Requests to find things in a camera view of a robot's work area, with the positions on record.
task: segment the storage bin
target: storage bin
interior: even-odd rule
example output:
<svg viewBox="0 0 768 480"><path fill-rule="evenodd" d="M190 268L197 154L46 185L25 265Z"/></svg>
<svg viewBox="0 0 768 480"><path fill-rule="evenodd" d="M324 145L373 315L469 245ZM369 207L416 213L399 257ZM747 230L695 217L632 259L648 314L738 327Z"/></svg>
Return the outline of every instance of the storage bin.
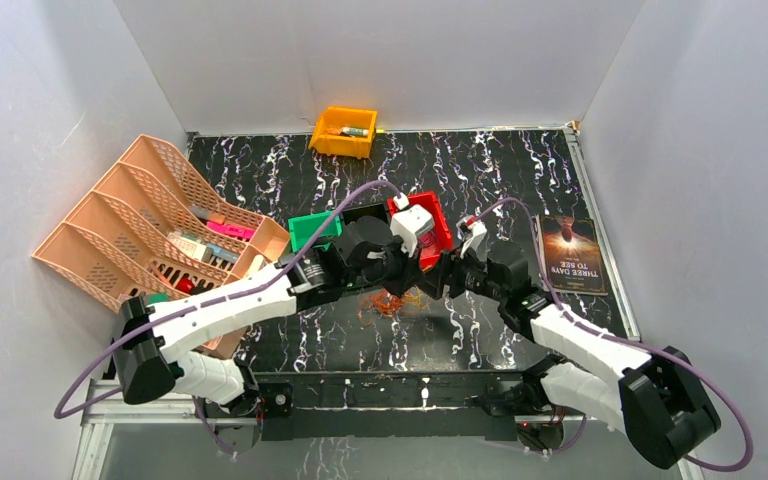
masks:
<svg viewBox="0 0 768 480"><path fill-rule="evenodd" d="M434 243L423 248L419 254L419 266L423 270L433 267L440 254L444 250L449 250L454 244L452 232L449 231L449 225L446 223L446 217L443 216L443 209L440 207L440 201L434 192L422 192L408 195L410 205L419 205L434 218ZM390 209L390 215L399 211L392 198L387 199L387 208Z"/></svg>
<svg viewBox="0 0 768 480"><path fill-rule="evenodd" d="M322 225L323 222L331 215L331 212L314 213L313 215L305 215L303 217L294 217L289 220L288 226L290 228L290 242L293 246L293 252L298 252L302 249L305 243L310 240L313 233ZM334 219L331 225L322 232L323 237L334 237L343 233L343 225L340 221L340 217Z"/></svg>
<svg viewBox="0 0 768 480"><path fill-rule="evenodd" d="M244 242L208 230L191 205L255 234ZM231 265L190 258L167 240L175 230L234 252L239 260ZM187 277L208 288L239 280L277 260L289 240L271 218L224 202L173 145L141 135L33 257L118 312L123 299L140 293L165 293L171 300L188 296L160 276L172 285ZM236 340L214 339L199 350L227 358L240 332L230 335Z"/></svg>
<svg viewBox="0 0 768 480"><path fill-rule="evenodd" d="M324 155L369 158L377 118L378 112L375 110L328 107L316 121L308 148L315 148L317 152ZM348 137L328 132L343 127L361 128L369 130L369 133L363 137Z"/></svg>

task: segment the green bin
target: green bin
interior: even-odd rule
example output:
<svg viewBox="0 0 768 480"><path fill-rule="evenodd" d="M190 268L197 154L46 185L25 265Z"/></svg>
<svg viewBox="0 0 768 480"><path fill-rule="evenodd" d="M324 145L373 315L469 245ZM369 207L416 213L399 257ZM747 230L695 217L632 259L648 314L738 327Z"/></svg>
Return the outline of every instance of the green bin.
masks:
<svg viewBox="0 0 768 480"><path fill-rule="evenodd" d="M293 217L288 223L290 230L290 243L293 246L293 253L298 252L313 236L313 232L322 225L331 215L331 211L305 215L304 217ZM343 233L343 222L340 217L334 219L331 225L322 233L323 237L335 237Z"/></svg>

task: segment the orange tangled wire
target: orange tangled wire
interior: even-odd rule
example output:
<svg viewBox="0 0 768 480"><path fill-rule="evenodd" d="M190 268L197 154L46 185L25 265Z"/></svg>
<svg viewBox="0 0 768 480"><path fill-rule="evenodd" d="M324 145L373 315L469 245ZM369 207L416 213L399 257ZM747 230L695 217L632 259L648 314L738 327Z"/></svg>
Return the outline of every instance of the orange tangled wire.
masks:
<svg viewBox="0 0 768 480"><path fill-rule="evenodd" d="M363 312L366 310L373 310L381 316L393 317L405 306L413 306L417 308L425 308L426 305L422 303L422 295L414 293L413 290L407 292L402 297L396 295L390 295L386 290L381 292L367 295L360 302L360 311L358 311L358 318L361 320L361 325L369 327L374 320L370 320L368 323L363 321Z"/></svg>

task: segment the marble pattern table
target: marble pattern table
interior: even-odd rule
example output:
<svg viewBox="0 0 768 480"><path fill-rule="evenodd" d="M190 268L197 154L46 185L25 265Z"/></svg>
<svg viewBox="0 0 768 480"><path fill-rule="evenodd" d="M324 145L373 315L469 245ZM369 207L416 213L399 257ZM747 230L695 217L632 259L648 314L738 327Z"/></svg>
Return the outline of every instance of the marble pattern table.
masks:
<svg viewBox="0 0 768 480"><path fill-rule="evenodd" d="M319 155L307 148L309 140L195 137L189 158L229 202L283 225L335 207L347 192L376 178L408 193L433 190L450 225L504 196L522 199L535 214L589 217L562 130L380 134L369 160ZM513 239L536 261L527 221L512 207L498 210L487 221L488 243ZM505 328L495 302L476 295L425 302L426 308L409 307L395 318L361 312L361 298L259 323L237 355L256 372L452 372L524 369L545 352ZM564 298L586 318L625 336L613 294Z"/></svg>

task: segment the white wall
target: white wall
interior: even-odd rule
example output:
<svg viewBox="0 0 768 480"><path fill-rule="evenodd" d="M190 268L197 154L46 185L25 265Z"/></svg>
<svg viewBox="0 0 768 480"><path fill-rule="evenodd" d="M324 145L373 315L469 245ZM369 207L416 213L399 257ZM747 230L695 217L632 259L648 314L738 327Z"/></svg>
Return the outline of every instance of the white wall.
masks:
<svg viewBox="0 0 768 480"><path fill-rule="evenodd" d="M644 339L733 395L757 445L742 477L768 478L768 2L647 2L582 131ZM720 413L699 450L731 463Z"/></svg>
<svg viewBox="0 0 768 480"><path fill-rule="evenodd" d="M310 131L328 105L379 126L580 119L643 0L115 0L188 131Z"/></svg>
<svg viewBox="0 0 768 480"><path fill-rule="evenodd" d="M52 412L113 316L30 254L142 132L185 141L111 1L0 2L0 478L70 475Z"/></svg>

